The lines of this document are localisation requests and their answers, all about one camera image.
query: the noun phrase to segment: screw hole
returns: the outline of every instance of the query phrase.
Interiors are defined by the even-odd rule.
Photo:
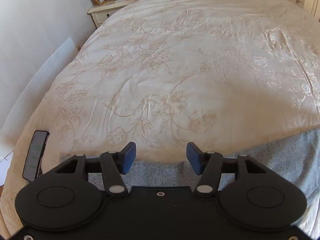
[[[32,236],[29,236],[29,235],[25,235],[23,237],[23,240],[34,240]]]
[[[157,192],[157,196],[158,196],[158,197],[163,197],[164,195],[165,195],[164,192],[161,192],[161,191],[160,191],[160,192]]]

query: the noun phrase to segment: cream bedspread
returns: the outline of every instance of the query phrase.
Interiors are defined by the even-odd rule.
[[[109,18],[55,79],[26,125],[0,211],[10,234],[34,130],[42,169],[61,155],[137,144],[139,159],[225,155],[319,125],[320,24],[287,0],[139,0]]]

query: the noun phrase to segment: nightstand drawer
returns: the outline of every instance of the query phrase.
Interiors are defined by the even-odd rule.
[[[118,11],[121,8],[112,9],[112,10],[106,10],[106,11],[101,11],[101,12],[96,12],[95,14],[96,14],[96,18],[97,18],[98,23],[102,24],[106,19],[108,19],[108,15],[109,16],[113,15],[116,11]]]

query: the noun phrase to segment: bed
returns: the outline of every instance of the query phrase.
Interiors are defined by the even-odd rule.
[[[47,172],[63,156],[97,156],[129,141],[139,160],[180,163],[189,141],[228,156],[318,128],[317,3],[139,0],[112,15],[26,124],[0,200],[0,234],[21,227],[14,200],[34,130],[50,132]],[[304,221],[316,237],[314,199]]]

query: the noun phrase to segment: white panel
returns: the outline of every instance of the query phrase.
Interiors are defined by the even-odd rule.
[[[71,38],[68,38],[42,65],[19,96],[0,133],[0,157],[14,148],[24,126],[49,90],[53,80],[77,55]]]
[[[4,184],[5,177],[7,176],[7,170],[10,167],[13,152],[11,152],[4,159],[0,160],[0,186]]]

